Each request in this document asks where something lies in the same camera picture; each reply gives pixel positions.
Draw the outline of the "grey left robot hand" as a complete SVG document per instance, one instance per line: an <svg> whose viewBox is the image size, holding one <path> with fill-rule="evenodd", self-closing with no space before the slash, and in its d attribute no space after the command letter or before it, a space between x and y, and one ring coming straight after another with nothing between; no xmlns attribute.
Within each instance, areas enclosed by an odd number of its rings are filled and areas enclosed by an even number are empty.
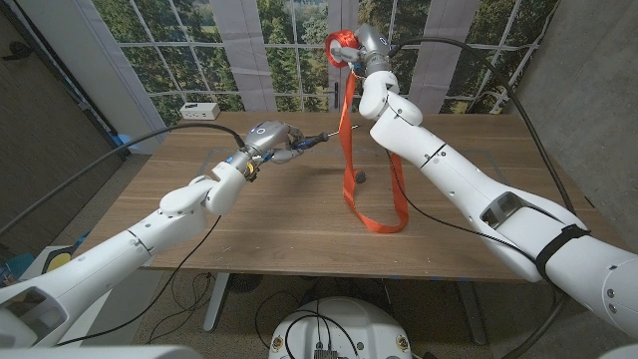
<svg viewBox="0 0 638 359"><path fill-rule="evenodd" d="M292 142L303 140L302 132L291 125L266 121L256 125L245 137L245 149L251 157L261 157L263 163L285 164L304 154L294 150Z"/></svg>

